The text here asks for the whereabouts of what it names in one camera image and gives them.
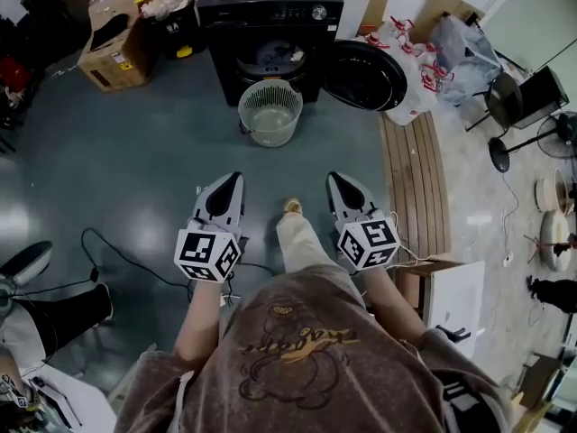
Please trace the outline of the clear plastic bag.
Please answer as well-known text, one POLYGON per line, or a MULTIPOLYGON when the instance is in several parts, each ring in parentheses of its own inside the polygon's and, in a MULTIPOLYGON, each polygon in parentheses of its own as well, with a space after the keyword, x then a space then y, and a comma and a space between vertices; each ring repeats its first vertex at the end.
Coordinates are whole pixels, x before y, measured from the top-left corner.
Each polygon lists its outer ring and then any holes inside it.
POLYGON ((440 101, 459 106, 483 93, 501 72, 501 64, 484 32, 454 15, 444 15, 429 41, 438 49, 436 65, 446 72, 438 93, 440 101))

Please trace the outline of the black cabinet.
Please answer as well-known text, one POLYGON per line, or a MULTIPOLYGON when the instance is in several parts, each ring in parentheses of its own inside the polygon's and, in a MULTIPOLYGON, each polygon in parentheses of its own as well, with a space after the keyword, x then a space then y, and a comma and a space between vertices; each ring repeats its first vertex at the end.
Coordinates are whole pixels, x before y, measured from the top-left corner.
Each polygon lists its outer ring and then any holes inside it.
POLYGON ((513 124, 524 129, 569 103, 558 76, 548 66, 541 68, 519 86, 522 114, 513 124))

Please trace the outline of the pale green laundry basket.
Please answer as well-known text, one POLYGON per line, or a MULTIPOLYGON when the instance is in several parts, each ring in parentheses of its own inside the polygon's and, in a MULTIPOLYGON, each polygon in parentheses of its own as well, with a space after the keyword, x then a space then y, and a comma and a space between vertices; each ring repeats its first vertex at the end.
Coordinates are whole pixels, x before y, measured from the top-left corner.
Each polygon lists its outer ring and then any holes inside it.
POLYGON ((268 78, 248 87, 238 104, 241 129, 262 147, 286 144, 298 124, 304 101, 289 82, 268 78))

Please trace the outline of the black washing machine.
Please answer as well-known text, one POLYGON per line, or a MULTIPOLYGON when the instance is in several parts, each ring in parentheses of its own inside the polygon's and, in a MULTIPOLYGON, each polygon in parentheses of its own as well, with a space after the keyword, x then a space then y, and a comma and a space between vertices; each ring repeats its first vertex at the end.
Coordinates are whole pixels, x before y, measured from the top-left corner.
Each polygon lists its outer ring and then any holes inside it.
POLYGON ((321 88, 321 61, 335 40, 343 0, 198 0, 200 22, 228 105, 266 78, 286 80, 306 102, 321 88), (283 40, 305 56, 298 63, 260 66, 257 50, 283 40))

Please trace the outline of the person's beige trousers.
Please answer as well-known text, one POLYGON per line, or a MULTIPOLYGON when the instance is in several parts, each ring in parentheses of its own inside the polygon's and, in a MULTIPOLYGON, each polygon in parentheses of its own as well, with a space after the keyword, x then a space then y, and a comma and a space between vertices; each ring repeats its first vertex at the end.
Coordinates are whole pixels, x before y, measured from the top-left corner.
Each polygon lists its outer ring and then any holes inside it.
POLYGON ((329 257, 309 221, 298 212, 287 212, 276 226, 286 273, 326 264, 329 257))

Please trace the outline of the large brown cardboard box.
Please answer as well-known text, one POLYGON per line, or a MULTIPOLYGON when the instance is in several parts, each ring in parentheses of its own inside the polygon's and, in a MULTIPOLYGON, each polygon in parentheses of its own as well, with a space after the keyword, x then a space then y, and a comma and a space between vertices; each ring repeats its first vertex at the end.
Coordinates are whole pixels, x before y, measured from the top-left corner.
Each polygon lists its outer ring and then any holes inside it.
POLYGON ((78 67, 104 92, 146 84, 158 58, 136 0, 91 0, 92 32, 78 67))

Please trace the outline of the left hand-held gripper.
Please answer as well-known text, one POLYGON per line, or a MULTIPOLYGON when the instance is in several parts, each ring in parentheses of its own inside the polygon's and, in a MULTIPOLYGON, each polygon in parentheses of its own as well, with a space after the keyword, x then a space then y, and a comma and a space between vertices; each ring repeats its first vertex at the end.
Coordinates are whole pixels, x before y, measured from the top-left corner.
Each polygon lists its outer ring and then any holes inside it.
POLYGON ((240 220, 244 178, 236 171, 207 186, 197 197, 193 217, 180 229, 174 263, 194 281, 224 283, 243 254, 240 220))

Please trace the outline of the black equipment bundle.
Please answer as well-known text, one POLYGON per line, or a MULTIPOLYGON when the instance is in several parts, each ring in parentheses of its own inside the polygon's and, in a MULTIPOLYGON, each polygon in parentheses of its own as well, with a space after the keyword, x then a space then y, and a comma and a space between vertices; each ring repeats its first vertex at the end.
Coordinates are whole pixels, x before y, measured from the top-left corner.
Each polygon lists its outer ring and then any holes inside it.
POLYGON ((577 281, 539 280, 529 275, 526 277, 526 282, 532 299, 553 305, 566 314, 577 313, 577 281))

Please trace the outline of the black floor fan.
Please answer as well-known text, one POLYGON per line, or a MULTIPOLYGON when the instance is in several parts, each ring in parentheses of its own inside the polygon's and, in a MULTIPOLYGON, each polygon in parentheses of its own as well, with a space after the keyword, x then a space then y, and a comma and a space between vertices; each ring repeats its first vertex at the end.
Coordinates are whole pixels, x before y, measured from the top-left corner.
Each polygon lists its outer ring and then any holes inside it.
POLYGON ((493 166, 499 172, 506 173, 510 166, 509 155, 533 143, 551 158, 577 158, 577 112, 566 111, 549 115, 539 126, 535 137, 511 148, 507 148, 500 138, 492 138, 489 152, 493 166))

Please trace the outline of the person's right forearm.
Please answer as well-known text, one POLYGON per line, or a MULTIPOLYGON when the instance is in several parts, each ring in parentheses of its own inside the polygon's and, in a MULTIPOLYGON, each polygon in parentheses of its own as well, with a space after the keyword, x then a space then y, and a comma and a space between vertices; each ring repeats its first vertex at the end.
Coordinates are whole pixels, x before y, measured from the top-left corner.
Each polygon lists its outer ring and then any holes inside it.
POLYGON ((360 272, 373 314, 380 326, 393 338, 417 345, 427 328, 402 296, 383 267, 360 272))

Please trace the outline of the round white floor device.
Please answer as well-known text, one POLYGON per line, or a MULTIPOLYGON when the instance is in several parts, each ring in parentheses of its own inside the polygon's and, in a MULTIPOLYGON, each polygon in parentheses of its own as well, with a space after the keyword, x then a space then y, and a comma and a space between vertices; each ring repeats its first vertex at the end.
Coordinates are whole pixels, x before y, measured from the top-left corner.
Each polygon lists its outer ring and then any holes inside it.
POLYGON ((577 250, 577 235, 570 232, 566 216, 558 211, 545 213, 540 232, 540 257, 553 272, 564 272, 577 250))
POLYGON ((536 207, 540 212, 559 211, 567 215, 571 208, 569 190, 560 169, 536 181, 536 207))

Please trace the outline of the wooden slatted board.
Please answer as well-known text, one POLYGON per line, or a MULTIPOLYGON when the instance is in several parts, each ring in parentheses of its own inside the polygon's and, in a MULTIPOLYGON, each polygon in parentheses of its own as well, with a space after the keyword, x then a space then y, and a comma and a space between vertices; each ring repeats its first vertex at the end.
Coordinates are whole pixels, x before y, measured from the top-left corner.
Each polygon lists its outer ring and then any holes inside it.
POLYGON ((380 132, 389 205, 402 244, 421 258, 449 253, 449 203, 432 114, 401 126, 381 113, 380 132))

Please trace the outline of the black round chair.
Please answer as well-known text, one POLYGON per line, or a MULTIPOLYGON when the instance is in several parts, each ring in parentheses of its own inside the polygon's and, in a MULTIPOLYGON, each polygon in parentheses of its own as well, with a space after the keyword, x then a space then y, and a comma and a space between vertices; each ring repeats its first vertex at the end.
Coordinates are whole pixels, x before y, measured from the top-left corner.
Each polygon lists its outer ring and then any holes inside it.
POLYGON ((523 113, 523 98, 519 85, 507 72, 501 71, 495 77, 483 96, 486 114, 477 122, 465 129, 474 129, 487 118, 491 117, 505 133, 515 124, 523 113))

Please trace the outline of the white side table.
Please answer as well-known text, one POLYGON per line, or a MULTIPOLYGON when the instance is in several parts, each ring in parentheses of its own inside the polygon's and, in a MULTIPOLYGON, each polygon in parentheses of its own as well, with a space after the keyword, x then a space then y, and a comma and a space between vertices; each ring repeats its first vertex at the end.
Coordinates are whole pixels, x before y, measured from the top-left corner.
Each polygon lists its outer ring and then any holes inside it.
POLYGON ((433 260, 397 269, 401 295, 425 325, 449 336, 471 358, 481 319, 485 262, 433 260))

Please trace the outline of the round black glass door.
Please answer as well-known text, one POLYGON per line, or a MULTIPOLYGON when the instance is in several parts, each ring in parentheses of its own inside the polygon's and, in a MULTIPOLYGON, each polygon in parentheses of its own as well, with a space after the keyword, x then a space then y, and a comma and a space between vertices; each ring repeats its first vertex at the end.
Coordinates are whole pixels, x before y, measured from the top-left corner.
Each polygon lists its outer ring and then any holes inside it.
POLYGON ((382 112, 403 101, 408 81, 387 52, 361 41, 336 41, 321 61, 321 87, 348 106, 382 112))

